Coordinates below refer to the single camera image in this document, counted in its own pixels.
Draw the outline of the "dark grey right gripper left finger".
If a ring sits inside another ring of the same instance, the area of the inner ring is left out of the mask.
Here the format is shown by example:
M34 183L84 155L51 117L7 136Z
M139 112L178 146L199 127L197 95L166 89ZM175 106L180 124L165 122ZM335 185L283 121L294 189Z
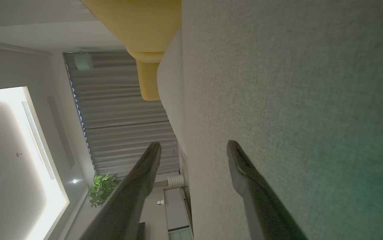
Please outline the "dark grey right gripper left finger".
M145 199L154 188L162 147L152 142L119 183L81 240L135 240Z

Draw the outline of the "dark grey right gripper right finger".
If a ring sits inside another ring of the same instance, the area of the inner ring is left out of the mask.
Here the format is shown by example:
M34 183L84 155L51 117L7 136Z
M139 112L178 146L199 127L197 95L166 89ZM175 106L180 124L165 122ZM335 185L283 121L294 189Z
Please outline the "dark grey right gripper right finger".
M228 142L227 155L233 187L244 202L251 239L307 239L238 142Z

